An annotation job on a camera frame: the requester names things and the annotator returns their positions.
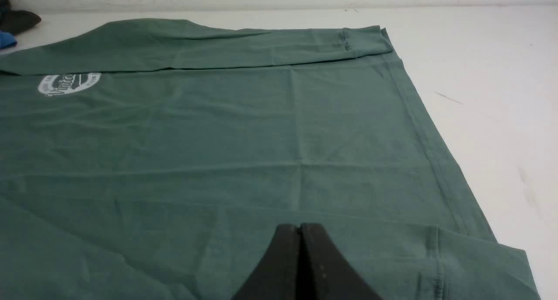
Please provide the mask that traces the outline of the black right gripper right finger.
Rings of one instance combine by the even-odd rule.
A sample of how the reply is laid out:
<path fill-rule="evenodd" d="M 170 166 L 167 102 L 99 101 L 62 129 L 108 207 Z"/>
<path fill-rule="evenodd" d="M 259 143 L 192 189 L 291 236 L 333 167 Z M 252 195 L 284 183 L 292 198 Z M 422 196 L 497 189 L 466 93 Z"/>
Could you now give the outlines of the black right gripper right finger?
<path fill-rule="evenodd" d="M 347 262 L 323 225 L 303 223 L 299 235 L 299 300 L 381 299 Z"/>

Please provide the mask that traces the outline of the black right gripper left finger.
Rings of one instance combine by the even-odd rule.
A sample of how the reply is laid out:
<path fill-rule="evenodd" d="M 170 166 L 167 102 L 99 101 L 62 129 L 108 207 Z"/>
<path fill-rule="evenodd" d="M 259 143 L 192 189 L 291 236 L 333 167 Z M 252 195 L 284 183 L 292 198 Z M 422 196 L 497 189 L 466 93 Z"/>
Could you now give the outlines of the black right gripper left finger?
<path fill-rule="evenodd" d="M 294 300 L 300 246 L 296 226 L 277 226 L 263 257 L 232 299 Z"/>

